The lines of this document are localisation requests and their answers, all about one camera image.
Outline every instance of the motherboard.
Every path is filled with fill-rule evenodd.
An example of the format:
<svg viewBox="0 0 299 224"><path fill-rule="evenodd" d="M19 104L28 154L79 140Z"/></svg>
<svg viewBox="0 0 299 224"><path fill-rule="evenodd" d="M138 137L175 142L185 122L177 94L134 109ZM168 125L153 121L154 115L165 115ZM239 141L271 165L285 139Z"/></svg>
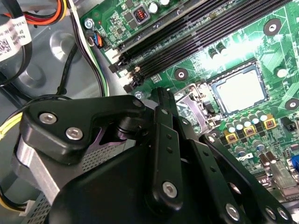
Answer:
<svg viewBox="0 0 299 224"><path fill-rule="evenodd" d="M299 199L299 0L105 0L81 22L128 93L173 92L198 136Z"/></svg>

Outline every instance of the capacitor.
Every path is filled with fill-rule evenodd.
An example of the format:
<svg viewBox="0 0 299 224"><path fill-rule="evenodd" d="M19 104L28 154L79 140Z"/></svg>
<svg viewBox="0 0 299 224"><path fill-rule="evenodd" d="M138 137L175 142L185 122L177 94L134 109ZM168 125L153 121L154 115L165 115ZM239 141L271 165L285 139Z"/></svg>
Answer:
<svg viewBox="0 0 299 224"><path fill-rule="evenodd" d="M246 156L245 149L244 149L242 146L237 146L237 147L235 148L235 151L237 152L238 157Z"/></svg>
<svg viewBox="0 0 299 224"><path fill-rule="evenodd" d="M236 127L237 130L243 129L243 124L239 120L234 120L234 126Z"/></svg>
<svg viewBox="0 0 299 224"><path fill-rule="evenodd" d="M257 149L257 151L262 151L265 149L265 145L260 140L254 140L253 145Z"/></svg>
<svg viewBox="0 0 299 224"><path fill-rule="evenodd" d="M170 0L160 0L162 6L167 6L170 3Z"/></svg>
<svg viewBox="0 0 299 224"><path fill-rule="evenodd" d="M159 11L159 5L156 2L151 2L148 8L151 14L156 14Z"/></svg>
<svg viewBox="0 0 299 224"><path fill-rule="evenodd" d="M248 115L248 119L251 120L251 122L256 125L258 122L260 122L260 120L258 119L258 117L254 114L250 114Z"/></svg>
<svg viewBox="0 0 299 224"><path fill-rule="evenodd" d="M209 49L209 55L210 55L210 57L212 58L212 59L215 59L215 60L217 60L218 58L219 58L219 54L218 54L218 52L214 49L214 48L211 48L211 49Z"/></svg>
<svg viewBox="0 0 299 224"><path fill-rule="evenodd" d="M261 121L266 121L268 119L268 116L262 111L257 111L256 115Z"/></svg>
<svg viewBox="0 0 299 224"><path fill-rule="evenodd" d="M227 123L226 128L228 129L229 133L234 133L235 132L235 127L232 123Z"/></svg>
<svg viewBox="0 0 299 224"><path fill-rule="evenodd" d="M243 125L245 127L250 127L251 126L251 121L248 118L246 118L246 117L242 117L241 118L241 122L243 123Z"/></svg>
<svg viewBox="0 0 299 224"><path fill-rule="evenodd" d="M260 158L261 163L266 167L270 165L269 160L267 159L267 157L265 156L265 154L260 154L258 156Z"/></svg>
<svg viewBox="0 0 299 224"><path fill-rule="evenodd" d="M226 49L226 47L221 42L217 44L216 49L222 55L225 55L228 52L228 50Z"/></svg>
<svg viewBox="0 0 299 224"><path fill-rule="evenodd" d="M275 155L272 152L266 152L266 156L270 163L274 164L277 162Z"/></svg>

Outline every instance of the orange wire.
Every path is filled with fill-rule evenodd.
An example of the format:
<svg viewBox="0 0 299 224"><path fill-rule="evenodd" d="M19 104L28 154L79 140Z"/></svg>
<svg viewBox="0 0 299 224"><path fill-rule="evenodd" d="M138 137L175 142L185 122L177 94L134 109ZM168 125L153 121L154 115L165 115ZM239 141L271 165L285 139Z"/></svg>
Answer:
<svg viewBox="0 0 299 224"><path fill-rule="evenodd" d="M61 12L61 1L58 0L57 11L56 11L55 15L52 18L50 18L50 19L48 19L46 21L31 21L31 20L27 20L27 23L28 24L32 24L32 25L48 25L48 24L54 22L59 17L60 12Z"/></svg>

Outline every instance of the black mounting arm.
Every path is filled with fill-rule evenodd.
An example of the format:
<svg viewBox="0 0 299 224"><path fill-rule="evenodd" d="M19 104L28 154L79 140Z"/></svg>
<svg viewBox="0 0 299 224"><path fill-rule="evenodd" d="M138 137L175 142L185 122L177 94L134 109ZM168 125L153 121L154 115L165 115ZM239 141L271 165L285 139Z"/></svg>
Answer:
<svg viewBox="0 0 299 224"><path fill-rule="evenodd" d="M24 112L17 173L47 196L49 223L293 223L218 139L198 139L173 94L158 88L152 97L154 110L118 96L45 101ZM136 146L80 173L91 146L126 139Z"/></svg>

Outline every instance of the white wire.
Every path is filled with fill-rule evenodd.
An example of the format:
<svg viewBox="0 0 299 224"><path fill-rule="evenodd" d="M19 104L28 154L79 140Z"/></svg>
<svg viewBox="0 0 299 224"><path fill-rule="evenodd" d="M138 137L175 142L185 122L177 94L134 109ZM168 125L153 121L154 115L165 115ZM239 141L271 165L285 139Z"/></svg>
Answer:
<svg viewBox="0 0 299 224"><path fill-rule="evenodd" d="M68 0L68 2L69 2L70 7L71 7L70 11L74 15L74 19L75 19L76 25L78 27L79 38L82 41L83 47L84 47L85 51L87 52L87 55L89 56L89 58L93 62L93 64L97 67L98 70L100 70L100 67L99 67L98 63L95 60L95 58L93 57L92 52L91 52L91 50L90 50L90 48L89 48L89 46L87 44L87 40L85 39L85 35L84 35L83 29L82 29L81 24L80 24L80 18L79 18L78 12L77 12L77 8L76 8L73 0ZM109 96L109 85L108 85L108 82L106 80L103 80L103 81L106 82L107 96Z"/></svg>

